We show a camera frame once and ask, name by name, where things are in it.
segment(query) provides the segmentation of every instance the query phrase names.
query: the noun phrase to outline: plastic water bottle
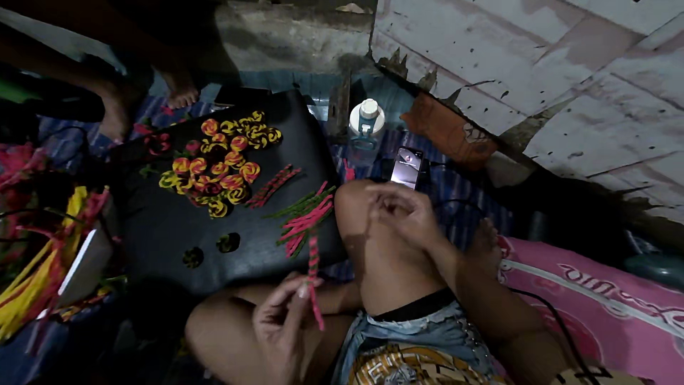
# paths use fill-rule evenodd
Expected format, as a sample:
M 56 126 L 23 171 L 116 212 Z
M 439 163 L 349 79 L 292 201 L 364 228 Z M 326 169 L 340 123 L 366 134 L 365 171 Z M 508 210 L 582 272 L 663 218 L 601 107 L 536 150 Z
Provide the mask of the plastic water bottle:
M 349 117 L 347 160 L 352 166 L 371 166 L 384 136 L 385 114 L 378 102 L 366 99 Z

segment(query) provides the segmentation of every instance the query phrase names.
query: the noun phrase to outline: orange cloth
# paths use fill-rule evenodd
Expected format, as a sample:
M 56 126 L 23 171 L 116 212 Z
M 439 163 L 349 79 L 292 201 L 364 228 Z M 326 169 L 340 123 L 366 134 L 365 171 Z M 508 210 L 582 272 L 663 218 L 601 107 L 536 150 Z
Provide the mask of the orange cloth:
M 427 137 L 439 151 L 471 171 L 484 167 L 498 148 L 484 132 L 424 92 L 401 118 L 409 131 Z

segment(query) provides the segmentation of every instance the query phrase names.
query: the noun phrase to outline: fingernail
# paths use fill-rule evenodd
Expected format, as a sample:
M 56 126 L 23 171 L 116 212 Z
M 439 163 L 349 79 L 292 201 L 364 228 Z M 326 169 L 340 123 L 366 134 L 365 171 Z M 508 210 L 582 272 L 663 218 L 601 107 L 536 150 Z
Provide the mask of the fingernail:
M 308 298 L 308 284 L 302 284 L 299 289 L 297 289 L 297 296 L 301 299 Z

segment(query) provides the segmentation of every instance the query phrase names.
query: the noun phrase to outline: white bottle cap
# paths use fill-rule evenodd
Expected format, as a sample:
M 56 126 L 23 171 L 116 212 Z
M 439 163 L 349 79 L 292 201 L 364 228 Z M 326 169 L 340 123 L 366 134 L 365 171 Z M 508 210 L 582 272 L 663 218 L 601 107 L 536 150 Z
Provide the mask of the white bottle cap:
M 366 99 L 361 102 L 361 109 L 359 110 L 364 119 L 375 118 L 380 111 L 378 111 L 378 102 L 373 99 Z

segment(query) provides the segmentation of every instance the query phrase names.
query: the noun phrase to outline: pink blanket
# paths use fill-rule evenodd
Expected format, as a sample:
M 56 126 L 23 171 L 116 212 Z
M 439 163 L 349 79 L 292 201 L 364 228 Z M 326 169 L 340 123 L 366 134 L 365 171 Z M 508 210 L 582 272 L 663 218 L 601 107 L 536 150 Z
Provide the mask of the pink blanket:
M 658 385 L 684 384 L 683 293 L 545 243 L 500 244 L 500 282 L 551 302 L 584 356 Z M 546 306 L 523 299 L 561 334 Z

